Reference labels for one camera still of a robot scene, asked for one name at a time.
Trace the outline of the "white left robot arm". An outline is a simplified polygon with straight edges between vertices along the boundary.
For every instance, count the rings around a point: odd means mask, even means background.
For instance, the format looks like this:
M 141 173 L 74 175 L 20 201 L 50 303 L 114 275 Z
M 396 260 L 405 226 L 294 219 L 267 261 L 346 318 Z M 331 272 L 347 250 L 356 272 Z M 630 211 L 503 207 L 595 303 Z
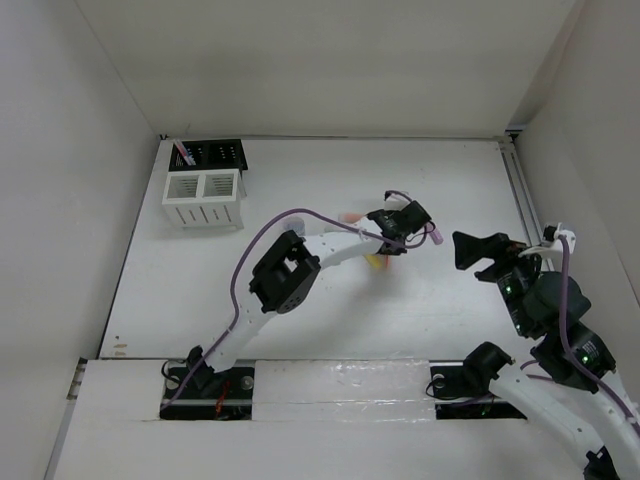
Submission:
M 258 241 L 284 218 L 304 214 L 333 226 L 333 231 L 300 236 L 293 230 L 281 233 L 251 269 L 248 284 L 239 277 Z M 201 396 L 212 396 L 222 387 L 224 374 L 234 367 L 244 347 L 272 318 L 293 312 L 307 298 L 321 271 L 356 257 L 399 256 L 417 248 L 410 238 L 435 229 L 432 217 L 415 200 L 399 210 L 376 210 L 353 223 L 325 217 L 309 209 L 284 212 L 256 234 L 239 259 L 230 282 L 234 309 L 229 326 L 211 346 L 191 349 L 185 360 L 182 381 Z

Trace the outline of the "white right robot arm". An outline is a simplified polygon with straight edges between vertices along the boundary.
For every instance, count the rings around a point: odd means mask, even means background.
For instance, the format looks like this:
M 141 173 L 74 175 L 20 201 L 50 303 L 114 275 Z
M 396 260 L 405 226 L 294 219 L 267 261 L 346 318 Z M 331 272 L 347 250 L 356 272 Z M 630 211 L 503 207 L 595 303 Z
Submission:
M 480 282 L 497 286 L 516 333 L 535 341 L 530 354 L 548 381 L 566 389 L 582 413 L 572 413 L 515 365 L 497 345 L 484 342 L 462 362 L 466 397 L 497 396 L 560 441 L 586 479 L 639 476 L 639 411 L 629 399 L 613 354 L 584 325 L 591 307 L 569 274 L 576 236 L 548 225 L 540 244 L 529 246 L 496 233 L 479 238 L 452 235 L 455 266 L 478 271 Z

